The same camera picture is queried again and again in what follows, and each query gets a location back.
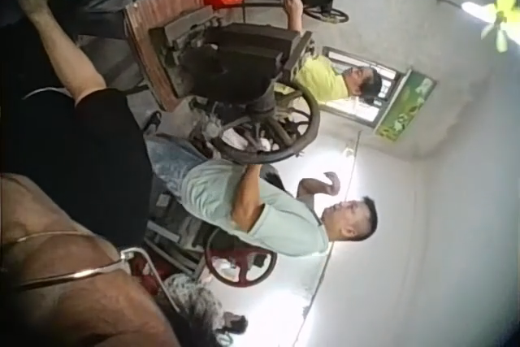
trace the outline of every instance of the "man in yellow shirt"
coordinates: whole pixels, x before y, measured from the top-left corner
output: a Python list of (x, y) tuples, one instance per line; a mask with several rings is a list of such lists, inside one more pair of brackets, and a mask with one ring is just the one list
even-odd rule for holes
[[(303, 4), (301, 0), (284, 0), (288, 29), (302, 33)], [(381, 75), (372, 67), (351, 67), (342, 74), (331, 60), (319, 55), (307, 59), (295, 81), (306, 87), (318, 102), (330, 102), (348, 97), (360, 97), (372, 103), (381, 91)]]

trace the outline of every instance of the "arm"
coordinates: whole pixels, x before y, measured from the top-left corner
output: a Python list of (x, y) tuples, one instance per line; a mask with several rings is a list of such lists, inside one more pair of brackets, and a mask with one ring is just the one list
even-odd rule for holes
[(263, 211), (264, 204), (258, 187), (261, 168), (261, 165), (247, 166), (236, 190), (232, 220), (245, 232), (251, 230)]
[(303, 33), (303, 3), (301, 0), (284, 0), (284, 10), (287, 14), (287, 30)]
[(76, 104), (94, 91), (106, 88), (103, 76), (62, 30), (48, 7), (28, 18), (40, 35), (56, 75)]
[(340, 192), (340, 178), (335, 172), (326, 172), (325, 176), (331, 180), (331, 184), (314, 178), (303, 178), (298, 184), (297, 197), (305, 195), (326, 194), (335, 196)]
[(78, 103), (94, 91), (106, 88), (103, 77), (89, 58), (59, 26), (47, 0), (18, 0), (41, 38), (50, 62), (63, 86)]

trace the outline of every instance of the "metal wheel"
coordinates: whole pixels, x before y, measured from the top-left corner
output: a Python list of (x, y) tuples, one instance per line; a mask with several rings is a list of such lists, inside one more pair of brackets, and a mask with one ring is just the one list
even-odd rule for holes
[(345, 12), (336, 8), (326, 11), (322, 7), (307, 7), (303, 10), (303, 13), (310, 18), (329, 24), (344, 24), (349, 22), (350, 19)]
[[(238, 147), (228, 144), (223, 136), (212, 140), (223, 157), (242, 164), (276, 163), (298, 155), (314, 141), (319, 129), (318, 102), (303, 86), (287, 89), (284, 93), (274, 93), (273, 115), (262, 119), (245, 115), (223, 127), (224, 136), (228, 129), (233, 129), (244, 141)], [(306, 110), (296, 108), (295, 101), (305, 102)]]
[[(278, 255), (276, 253), (268, 249), (253, 246), (243, 249), (213, 249), (212, 244), (214, 239), (222, 232), (223, 231), (220, 229), (215, 229), (208, 238), (206, 248), (204, 250), (206, 266), (208, 267), (211, 275), (214, 275), (214, 277), (223, 284), (232, 286), (233, 288), (249, 288), (263, 282), (269, 277), (269, 275), (271, 275), (278, 260)], [(250, 279), (249, 272), (251, 270), (249, 266), (252, 264), (254, 257), (257, 255), (269, 256), (269, 263), (262, 269), (260, 275), (256, 275)], [(229, 277), (221, 274), (214, 265), (215, 258), (228, 260), (232, 264), (233, 268), (238, 270), (237, 280), (231, 280)]]

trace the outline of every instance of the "jeans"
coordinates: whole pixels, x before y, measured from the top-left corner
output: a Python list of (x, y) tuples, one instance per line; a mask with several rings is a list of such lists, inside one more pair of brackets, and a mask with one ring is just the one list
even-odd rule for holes
[(208, 160), (186, 140), (167, 135), (146, 138), (146, 148), (155, 175), (180, 198), (182, 182), (196, 166)]

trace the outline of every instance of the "poster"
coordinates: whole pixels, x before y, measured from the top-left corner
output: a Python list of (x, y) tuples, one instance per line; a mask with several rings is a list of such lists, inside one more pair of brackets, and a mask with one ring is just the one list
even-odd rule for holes
[(422, 73), (410, 71), (390, 109), (375, 128), (375, 134), (395, 142), (409, 127), (435, 88), (436, 82)]

